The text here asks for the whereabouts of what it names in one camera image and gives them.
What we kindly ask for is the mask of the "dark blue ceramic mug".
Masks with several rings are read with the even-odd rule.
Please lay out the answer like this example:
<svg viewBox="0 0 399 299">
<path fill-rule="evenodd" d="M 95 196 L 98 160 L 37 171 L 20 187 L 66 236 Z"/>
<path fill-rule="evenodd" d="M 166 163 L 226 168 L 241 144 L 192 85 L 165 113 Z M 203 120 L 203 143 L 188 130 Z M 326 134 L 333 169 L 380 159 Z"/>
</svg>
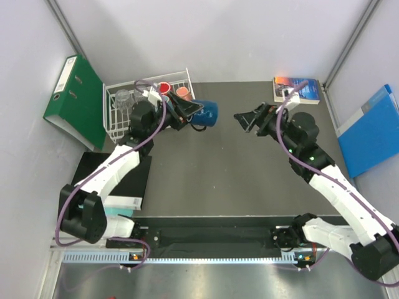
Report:
<svg viewBox="0 0 399 299">
<path fill-rule="evenodd" d="M 218 104 L 207 100 L 192 100 L 192 102 L 201 104 L 203 108 L 192 116 L 190 120 L 191 127 L 197 132 L 213 127 L 218 120 Z"/>
</svg>

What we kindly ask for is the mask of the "light blue ceramic mug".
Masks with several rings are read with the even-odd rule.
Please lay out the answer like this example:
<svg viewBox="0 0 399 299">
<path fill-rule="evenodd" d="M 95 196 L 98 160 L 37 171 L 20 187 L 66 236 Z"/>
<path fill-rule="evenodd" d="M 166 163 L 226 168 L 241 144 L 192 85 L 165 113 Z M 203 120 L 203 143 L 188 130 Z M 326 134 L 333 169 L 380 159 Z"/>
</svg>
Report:
<svg viewBox="0 0 399 299">
<path fill-rule="evenodd" d="M 162 98 L 163 98 L 163 100 L 164 100 L 168 105 L 171 104 L 171 100 L 170 100 L 169 96 L 167 96 L 167 95 L 162 95 Z"/>
</svg>

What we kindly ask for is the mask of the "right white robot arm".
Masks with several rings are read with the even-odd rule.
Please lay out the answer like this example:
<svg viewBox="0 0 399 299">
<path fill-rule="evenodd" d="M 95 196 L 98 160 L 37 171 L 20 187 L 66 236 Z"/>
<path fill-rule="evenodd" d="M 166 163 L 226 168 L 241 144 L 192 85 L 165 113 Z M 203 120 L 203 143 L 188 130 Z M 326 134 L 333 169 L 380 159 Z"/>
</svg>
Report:
<svg viewBox="0 0 399 299">
<path fill-rule="evenodd" d="M 287 109 L 262 103 L 234 119 L 249 133 L 270 136 L 289 156 L 291 168 L 323 195 L 344 218 L 333 225 L 306 213 L 285 230 L 300 247 L 318 243 L 349 259 L 365 278 L 377 281 L 398 267 L 398 225 L 377 211 L 342 174 L 334 160 L 317 144 L 319 127 L 305 112 L 289 116 Z"/>
</svg>

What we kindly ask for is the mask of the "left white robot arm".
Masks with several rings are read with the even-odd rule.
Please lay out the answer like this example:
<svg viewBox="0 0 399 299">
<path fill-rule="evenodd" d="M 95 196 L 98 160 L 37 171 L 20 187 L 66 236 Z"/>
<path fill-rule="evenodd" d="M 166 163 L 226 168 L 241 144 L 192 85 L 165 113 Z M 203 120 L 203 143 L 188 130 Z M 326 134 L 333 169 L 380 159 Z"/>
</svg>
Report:
<svg viewBox="0 0 399 299">
<path fill-rule="evenodd" d="M 101 239 L 120 238 L 128 247 L 141 241 L 141 232 L 126 214 L 134 199 L 110 199 L 110 193 L 124 177 L 141 166 L 153 147 L 154 137 L 166 128 L 181 130 L 204 108 L 203 103 L 186 101 L 174 93 L 135 102 L 129 109 L 129 127 L 110 156 L 86 178 L 66 184 L 60 191 L 55 241 L 61 246 L 60 233 L 76 237 L 78 242 L 95 244 Z"/>
</svg>

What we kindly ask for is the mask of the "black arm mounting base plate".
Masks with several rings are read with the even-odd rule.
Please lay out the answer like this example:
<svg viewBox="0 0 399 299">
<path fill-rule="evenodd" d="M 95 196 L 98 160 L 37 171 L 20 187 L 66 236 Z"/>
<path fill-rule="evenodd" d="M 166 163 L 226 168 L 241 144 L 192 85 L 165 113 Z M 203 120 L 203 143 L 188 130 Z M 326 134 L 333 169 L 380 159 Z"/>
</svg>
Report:
<svg viewBox="0 0 399 299">
<path fill-rule="evenodd" d="M 134 217 L 134 239 L 145 241 L 151 258 L 280 257 L 300 243 L 285 231 L 292 216 Z"/>
</svg>

